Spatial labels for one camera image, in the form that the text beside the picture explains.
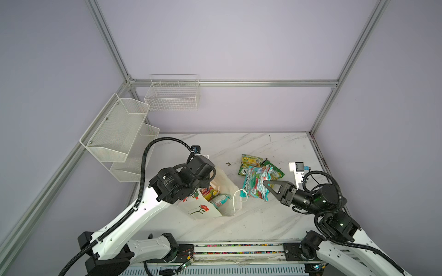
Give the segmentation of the teal snack packet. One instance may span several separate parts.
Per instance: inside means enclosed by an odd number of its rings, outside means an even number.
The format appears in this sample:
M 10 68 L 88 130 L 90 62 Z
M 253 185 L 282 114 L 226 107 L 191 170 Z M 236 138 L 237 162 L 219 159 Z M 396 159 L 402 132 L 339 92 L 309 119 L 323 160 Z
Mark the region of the teal snack packet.
M 210 203 L 216 208 L 219 209 L 222 205 L 224 205 L 226 202 L 228 202 L 230 199 L 229 195 L 227 194 L 219 194 L 216 197 L 214 197 Z
M 264 181 L 271 180 L 272 169 L 270 167 L 252 167 L 246 169 L 243 190 L 248 198 L 259 198 L 268 201 L 269 190 Z

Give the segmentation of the green snack packet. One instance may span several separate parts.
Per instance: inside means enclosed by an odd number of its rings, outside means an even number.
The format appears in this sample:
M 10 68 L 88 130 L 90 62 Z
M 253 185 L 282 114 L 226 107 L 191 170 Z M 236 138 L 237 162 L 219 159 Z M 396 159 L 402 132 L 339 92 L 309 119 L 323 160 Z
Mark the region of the green snack packet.
M 285 176 L 285 174 L 268 159 L 265 159 L 261 165 L 262 167 L 268 167 L 270 169 L 270 179 L 273 181 L 282 179 Z

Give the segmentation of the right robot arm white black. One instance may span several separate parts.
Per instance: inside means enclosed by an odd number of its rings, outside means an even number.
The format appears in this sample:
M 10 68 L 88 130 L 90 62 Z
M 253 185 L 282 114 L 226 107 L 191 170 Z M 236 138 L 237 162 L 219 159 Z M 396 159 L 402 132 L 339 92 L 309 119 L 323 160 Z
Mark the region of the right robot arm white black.
M 302 215 L 314 215 L 315 231 L 309 231 L 299 249 L 307 261 L 316 258 L 351 276 L 405 276 L 407 272 L 373 243 L 343 207 L 346 204 L 337 181 L 308 190 L 288 181 L 264 181 L 264 186 L 283 205 Z

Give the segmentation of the white floral paper bag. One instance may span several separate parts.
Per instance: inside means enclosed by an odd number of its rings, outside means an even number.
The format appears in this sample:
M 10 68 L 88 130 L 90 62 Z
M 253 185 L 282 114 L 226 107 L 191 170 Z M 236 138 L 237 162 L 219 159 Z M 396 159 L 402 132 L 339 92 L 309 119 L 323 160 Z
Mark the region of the white floral paper bag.
M 194 220 L 232 217 L 242 210 L 248 200 L 244 189 L 239 189 L 221 170 L 208 188 L 198 189 L 192 196 L 180 201 L 177 208 Z

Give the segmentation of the orange snack packet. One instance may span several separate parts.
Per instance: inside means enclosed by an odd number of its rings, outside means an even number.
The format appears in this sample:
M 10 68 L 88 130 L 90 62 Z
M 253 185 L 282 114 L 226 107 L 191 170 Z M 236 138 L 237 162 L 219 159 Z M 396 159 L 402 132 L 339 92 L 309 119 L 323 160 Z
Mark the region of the orange snack packet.
M 214 197 L 216 197 L 219 194 L 218 190 L 215 190 L 213 187 L 209 188 L 202 188 L 200 189 L 201 196 L 206 201 L 211 201 Z

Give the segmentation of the teal snack packet top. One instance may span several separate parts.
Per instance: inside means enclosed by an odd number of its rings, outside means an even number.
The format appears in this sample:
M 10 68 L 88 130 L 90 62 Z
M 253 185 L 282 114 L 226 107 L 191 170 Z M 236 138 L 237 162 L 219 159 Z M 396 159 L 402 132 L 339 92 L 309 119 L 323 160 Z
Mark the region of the teal snack packet top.
M 219 209 L 222 205 L 224 205 L 226 202 L 228 202 L 230 199 L 229 195 L 227 194 L 219 194 L 216 197 L 214 197 L 210 203 L 216 208 Z

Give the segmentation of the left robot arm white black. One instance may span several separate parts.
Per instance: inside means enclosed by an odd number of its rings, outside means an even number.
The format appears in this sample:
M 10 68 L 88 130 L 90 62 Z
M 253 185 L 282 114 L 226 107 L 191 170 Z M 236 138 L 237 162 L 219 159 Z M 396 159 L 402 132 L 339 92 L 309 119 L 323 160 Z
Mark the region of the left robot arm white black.
M 199 188 L 208 187 L 215 176 L 215 165 L 202 155 L 160 170 L 149 181 L 141 198 L 102 230 L 79 236 L 81 250 L 88 255 L 87 274 L 118 276 L 134 263 L 175 260 L 180 246 L 171 233 L 145 240 L 133 237 L 164 209 L 194 195 Z

